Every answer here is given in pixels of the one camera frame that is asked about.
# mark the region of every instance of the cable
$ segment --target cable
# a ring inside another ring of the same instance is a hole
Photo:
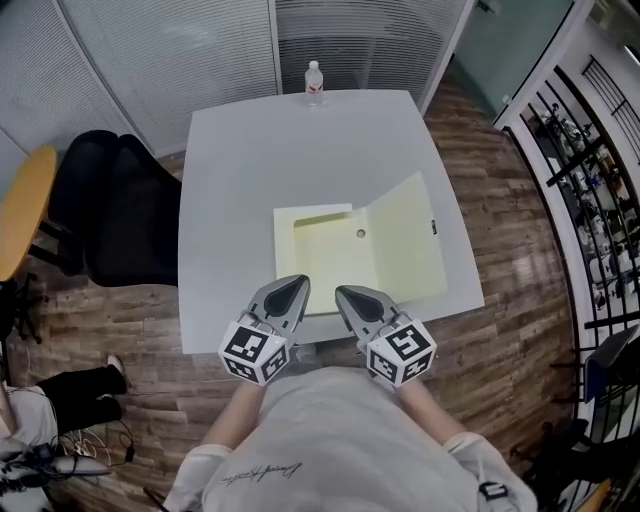
[[[122,424],[122,426],[127,430],[126,433],[120,432],[118,435],[118,440],[120,441],[120,444],[122,445],[122,447],[126,449],[126,451],[124,454],[124,461],[119,462],[117,464],[110,464],[109,467],[111,468],[116,466],[124,466],[125,464],[131,462],[136,453],[134,442],[133,442],[133,434],[131,433],[131,429],[127,426],[127,424],[124,421],[122,420],[116,420],[116,421]],[[122,442],[123,436],[129,441],[128,445]],[[109,444],[109,424],[108,423],[105,425],[105,437],[107,440],[107,444]]]
[[[60,443],[58,443],[58,444],[62,447],[62,451],[64,452],[65,455],[69,455],[70,451],[64,445],[64,443],[62,442],[62,439],[66,439],[68,442],[71,443],[71,446],[75,448],[75,443],[74,443],[73,439],[71,439],[67,434],[62,434],[61,436],[55,436],[55,437],[58,437],[58,439],[60,440]]]
[[[77,436],[74,435],[73,431],[69,432],[73,442],[73,451],[82,457],[91,457],[92,459],[95,459],[98,456],[98,450],[91,441],[82,435],[82,430],[78,430],[77,432]]]
[[[162,501],[160,501],[158,499],[157,496],[155,496],[156,494],[158,496],[160,496],[162,498],[162,495],[156,491],[152,491],[151,489],[149,489],[148,487],[143,487],[142,490],[144,491],[144,493],[147,495],[147,497],[153,501],[153,504],[158,507],[158,510],[160,510],[161,512],[169,512],[165,506],[162,504],[164,502],[164,499]]]
[[[78,458],[79,457],[80,456],[77,453],[73,454],[73,468],[71,468],[71,472],[70,473],[68,473],[66,475],[57,475],[57,474],[45,473],[45,475],[52,482],[64,482],[65,480],[69,480],[69,478],[72,478],[76,474],[76,469],[78,467]]]
[[[24,346],[27,348],[27,374],[24,381],[29,385],[29,373],[31,372],[31,351],[29,350],[29,343],[26,342]]]
[[[93,433],[92,430],[85,428],[84,429],[86,432],[89,432],[89,434],[91,434],[93,437],[95,437],[98,441],[100,441],[100,444],[102,445],[102,447],[104,448],[104,451],[107,452],[107,457],[109,458],[109,466],[111,466],[111,452],[109,452],[109,448],[107,448],[107,445],[104,443],[104,441],[102,439],[100,439],[100,437],[96,434]]]

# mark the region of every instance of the person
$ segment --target person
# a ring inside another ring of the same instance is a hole
[[[119,420],[122,410],[110,395],[126,393],[127,384],[122,362],[110,355],[101,368],[60,373],[31,387],[0,388],[0,440],[33,447]]]
[[[445,412],[418,379],[393,390],[363,370],[328,367],[266,388],[242,382],[182,462],[164,509],[537,507],[499,452]]]

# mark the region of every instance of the sleeve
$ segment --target sleeve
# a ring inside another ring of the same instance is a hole
[[[458,463],[478,480],[479,512],[536,512],[531,489],[509,468],[489,441],[463,432],[444,445]]]
[[[218,444],[204,444],[191,450],[180,465],[164,502],[169,512],[202,510],[202,493],[231,450]]]

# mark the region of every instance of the white t-shirt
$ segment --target white t-shirt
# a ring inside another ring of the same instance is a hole
[[[481,484],[507,495],[487,500]],[[242,512],[536,510],[532,492],[484,438],[439,445],[395,395],[358,370],[324,368],[267,390],[260,424],[233,452],[185,458],[165,507]]]
[[[38,386],[12,388],[7,386],[9,403],[16,417],[18,430],[13,439],[29,445],[56,444],[58,425],[51,402]]]

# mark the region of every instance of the window blinds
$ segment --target window blinds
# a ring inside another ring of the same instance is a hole
[[[283,92],[318,60],[325,89],[402,89],[419,102],[464,0],[276,0]]]
[[[0,70],[0,129],[23,151],[66,148],[96,128],[127,131],[49,0],[0,10]]]
[[[267,0],[60,0],[156,153],[184,149],[195,110],[277,94]]]

